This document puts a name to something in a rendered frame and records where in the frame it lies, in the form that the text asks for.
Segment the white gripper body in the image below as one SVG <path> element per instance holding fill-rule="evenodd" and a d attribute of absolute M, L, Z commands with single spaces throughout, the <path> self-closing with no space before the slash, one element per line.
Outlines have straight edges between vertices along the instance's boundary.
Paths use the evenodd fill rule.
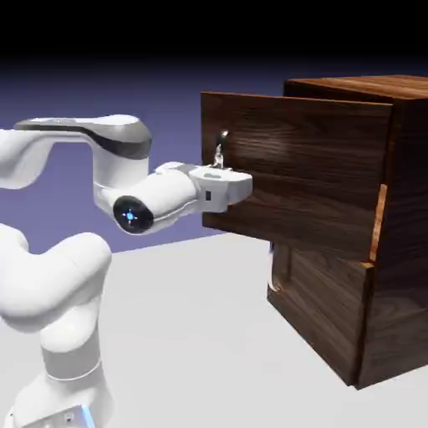
<path fill-rule="evenodd" d="M 252 194 L 253 177 L 248 173 L 232 169 L 228 173 L 228 204 L 235 205 L 241 201 L 245 201 Z"/>

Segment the tall curved metal door handle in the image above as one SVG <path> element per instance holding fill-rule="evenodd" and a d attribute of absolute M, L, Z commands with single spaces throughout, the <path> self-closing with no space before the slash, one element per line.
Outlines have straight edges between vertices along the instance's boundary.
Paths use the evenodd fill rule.
<path fill-rule="evenodd" d="M 224 171 L 233 171 L 230 166 L 225 166 L 223 150 L 227 144 L 227 138 L 229 136 L 228 130 L 221 130 L 219 135 L 216 137 L 216 148 L 213 156 L 213 161 L 209 168 L 219 169 Z"/>

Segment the large dark wood cabinet door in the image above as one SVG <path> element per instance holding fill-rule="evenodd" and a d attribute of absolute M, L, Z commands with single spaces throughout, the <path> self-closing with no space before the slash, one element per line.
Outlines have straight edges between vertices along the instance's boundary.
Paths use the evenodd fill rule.
<path fill-rule="evenodd" d="M 252 175 L 253 192 L 206 227 L 369 257 L 390 104 L 204 92 L 201 151 L 228 132 L 225 165 Z"/>

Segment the small dark wood cabinet door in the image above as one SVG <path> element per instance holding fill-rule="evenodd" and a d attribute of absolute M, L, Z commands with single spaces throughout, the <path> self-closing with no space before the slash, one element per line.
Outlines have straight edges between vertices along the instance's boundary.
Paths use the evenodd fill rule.
<path fill-rule="evenodd" d="M 374 264 L 274 243 L 267 300 L 347 385 L 358 384 Z"/>

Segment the dark wood cabinet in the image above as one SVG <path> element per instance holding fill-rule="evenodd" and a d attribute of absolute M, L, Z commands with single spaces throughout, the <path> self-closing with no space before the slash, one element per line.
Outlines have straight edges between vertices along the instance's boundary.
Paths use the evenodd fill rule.
<path fill-rule="evenodd" d="M 362 360 L 353 387 L 428 366 L 428 76 L 289 79 L 283 92 L 392 104 L 368 261 L 374 272 Z"/>

